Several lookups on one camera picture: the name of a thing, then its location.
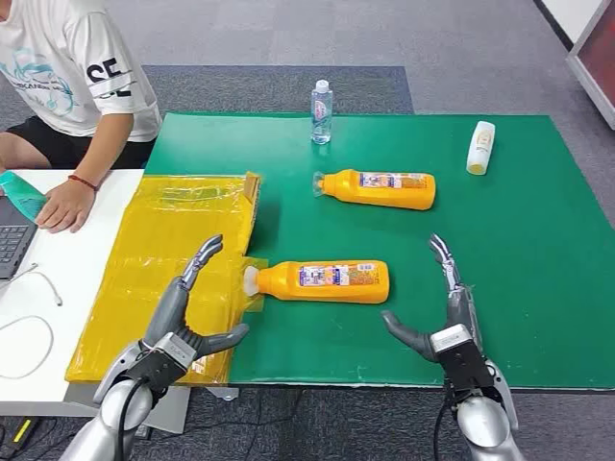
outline white t-shirt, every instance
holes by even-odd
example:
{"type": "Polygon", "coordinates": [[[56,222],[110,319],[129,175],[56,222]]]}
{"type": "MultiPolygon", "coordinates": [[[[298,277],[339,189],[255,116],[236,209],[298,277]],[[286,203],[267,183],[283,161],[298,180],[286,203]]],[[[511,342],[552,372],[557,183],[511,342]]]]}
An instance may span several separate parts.
{"type": "Polygon", "coordinates": [[[133,113],[128,140],[155,138],[156,96],[100,0],[12,0],[0,71],[47,125],[91,136],[102,115],[133,113]]]}

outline bottle label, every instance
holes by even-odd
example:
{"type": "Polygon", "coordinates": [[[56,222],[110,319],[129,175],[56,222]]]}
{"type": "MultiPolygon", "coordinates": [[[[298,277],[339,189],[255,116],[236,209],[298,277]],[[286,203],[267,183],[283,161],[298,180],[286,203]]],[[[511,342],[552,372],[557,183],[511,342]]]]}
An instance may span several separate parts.
{"type": "Polygon", "coordinates": [[[322,101],[314,101],[314,118],[322,120],[326,117],[326,105],[322,101]]]}
{"type": "Polygon", "coordinates": [[[361,173],[361,187],[388,187],[392,189],[425,189],[425,175],[420,173],[361,173]]]}
{"type": "Polygon", "coordinates": [[[298,269],[298,284],[301,286],[374,285],[379,280],[378,268],[372,263],[301,266],[298,269]]]}
{"type": "Polygon", "coordinates": [[[484,151],[485,153],[489,152],[489,147],[491,145],[491,133],[487,130],[484,130],[480,132],[478,136],[477,136],[477,149],[484,151]]]}

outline robotic hand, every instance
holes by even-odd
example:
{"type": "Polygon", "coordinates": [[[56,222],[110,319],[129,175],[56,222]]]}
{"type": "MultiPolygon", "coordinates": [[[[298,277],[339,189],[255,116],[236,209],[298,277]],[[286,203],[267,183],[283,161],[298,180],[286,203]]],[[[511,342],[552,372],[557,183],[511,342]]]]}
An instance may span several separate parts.
{"type": "Polygon", "coordinates": [[[145,336],[121,352],[100,382],[94,397],[100,405],[98,415],[79,431],[60,460],[128,459],[137,428],[168,386],[185,375],[194,360],[230,349],[243,339],[249,330],[246,324],[212,336],[201,336],[186,324],[189,293],[199,271],[221,250],[222,236],[212,237],[181,277],[172,280],[145,336]]]}
{"type": "MultiPolygon", "coordinates": [[[[455,260],[440,237],[432,234],[429,247],[442,265],[448,300],[442,330],[419,333],[402,325],[385,310],[382,318],[391,334],[444,371],[447,406],[453,411],[474,459],[477,461],[525,461],[512,431],[518,421],[511,389],[502,372],[483,354],[474,302],[464,285],[455,260]]],[[[438,461],[437,427],[434,451],[438,461]]]]}

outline yellow plastic bottle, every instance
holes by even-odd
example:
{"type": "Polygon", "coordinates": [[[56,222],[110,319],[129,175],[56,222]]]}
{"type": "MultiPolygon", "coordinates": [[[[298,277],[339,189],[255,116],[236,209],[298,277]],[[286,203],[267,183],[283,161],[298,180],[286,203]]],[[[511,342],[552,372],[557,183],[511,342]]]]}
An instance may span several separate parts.
{"type": "Polygon", "coordinates": [[[372,173],[341,170],[314,174],[314,194],[342,202],[429,209],[436,196],[436,180],[425,173],[372,173]]]}
{"type": "Polygon", "coordinates": [[[248,296],[264,293],[285,301],[383,303],[389,296],[389,269],[382,261],[282,262],[268,269],[248,267],[248,296]]]}

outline green mat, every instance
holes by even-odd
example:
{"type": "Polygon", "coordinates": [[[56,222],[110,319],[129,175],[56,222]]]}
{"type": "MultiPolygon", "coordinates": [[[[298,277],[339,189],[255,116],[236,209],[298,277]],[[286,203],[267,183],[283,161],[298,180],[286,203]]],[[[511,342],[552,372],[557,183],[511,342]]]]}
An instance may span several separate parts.
{"type": "Polygon", "coordinates": [[[427,246],[444,238],[475,285],[485,351],[515,387],[615,388],[615,232],[547,116],[337,116],[317,147],[304,114],[168,114],[146,174],[263,175],[249,253],[382,259],[382,305],[283,303],[246,314],[230,381],[437,385],[443,372],[389,336],[379,312],[440,328],[445,291],[427,246]],[[485,177],[465,173],[477,122],[496,126],[485,177]],[[427,172],[430,211],[314,198],[316,170],[427,172]]]}

